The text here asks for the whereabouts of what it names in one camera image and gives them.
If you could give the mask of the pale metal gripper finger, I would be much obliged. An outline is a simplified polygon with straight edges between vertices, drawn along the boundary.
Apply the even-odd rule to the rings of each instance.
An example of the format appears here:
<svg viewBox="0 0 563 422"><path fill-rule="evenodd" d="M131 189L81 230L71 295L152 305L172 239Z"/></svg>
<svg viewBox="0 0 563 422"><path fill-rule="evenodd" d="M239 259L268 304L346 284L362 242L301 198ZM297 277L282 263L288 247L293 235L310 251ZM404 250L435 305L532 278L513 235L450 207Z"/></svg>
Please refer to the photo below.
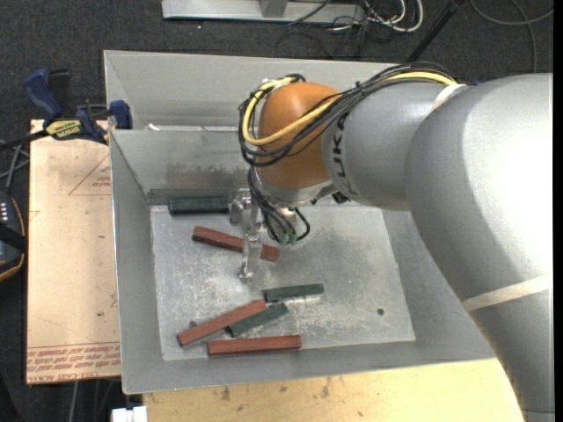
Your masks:
<svg viewBox="0 0 563 422"><path fill-rule="evenodd" d="M250 240L248 235L245 235L243 240L242 256L243 259L238 271L238 277L241 280L248 280L252 277L252 271L250 268Z"/></svg>
<svg viewBox="0 0 563 422"><path fill-rule="evenodd" d="M260 264L262 244L258 235L250 236L250 275L253 276Z"/></svg>

